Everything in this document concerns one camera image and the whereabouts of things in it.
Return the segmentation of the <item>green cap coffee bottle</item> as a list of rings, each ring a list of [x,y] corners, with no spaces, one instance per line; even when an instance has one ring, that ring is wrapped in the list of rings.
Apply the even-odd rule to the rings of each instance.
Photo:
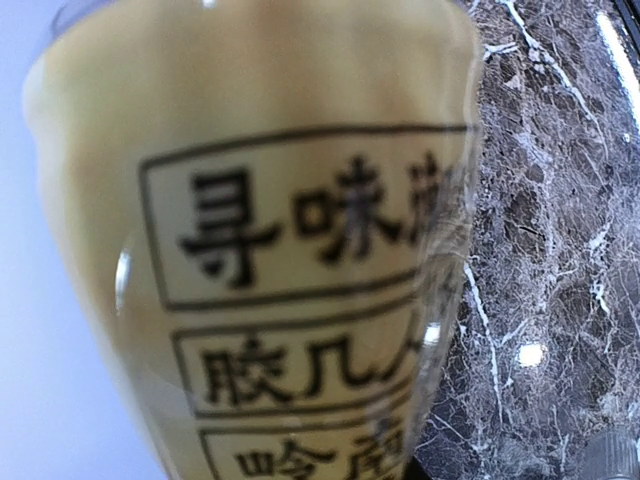
[[[593,436],[583,460],[581,478],[584,480],[639,479],[636,442],[626,430],[608,429]]]

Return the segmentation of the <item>yellow tea bottle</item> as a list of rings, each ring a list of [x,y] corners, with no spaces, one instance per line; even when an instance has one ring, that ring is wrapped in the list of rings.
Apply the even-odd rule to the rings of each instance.
[[[26,76],[44,210],[171,479],[401,479],[473,223],[455,1],[68,1]]]

